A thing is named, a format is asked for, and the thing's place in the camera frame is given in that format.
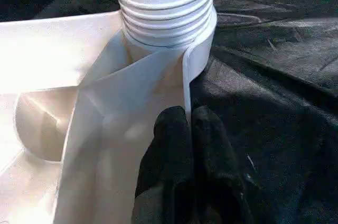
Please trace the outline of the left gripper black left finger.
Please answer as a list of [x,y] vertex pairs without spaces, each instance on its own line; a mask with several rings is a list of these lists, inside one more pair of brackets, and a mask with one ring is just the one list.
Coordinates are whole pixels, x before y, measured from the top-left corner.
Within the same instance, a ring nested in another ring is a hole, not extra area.
[[139,166],[135,223],[192,223],[194,160],[190,129],[180,106],[157,117],[154,138]]

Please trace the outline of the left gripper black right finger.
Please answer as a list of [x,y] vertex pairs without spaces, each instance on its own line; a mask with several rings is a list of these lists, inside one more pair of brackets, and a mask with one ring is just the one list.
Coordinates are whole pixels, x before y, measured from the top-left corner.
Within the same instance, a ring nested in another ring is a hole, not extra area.
[[221,119],[195,109],[191,132],[200,223],[275,223],[258,181],[239,163]]

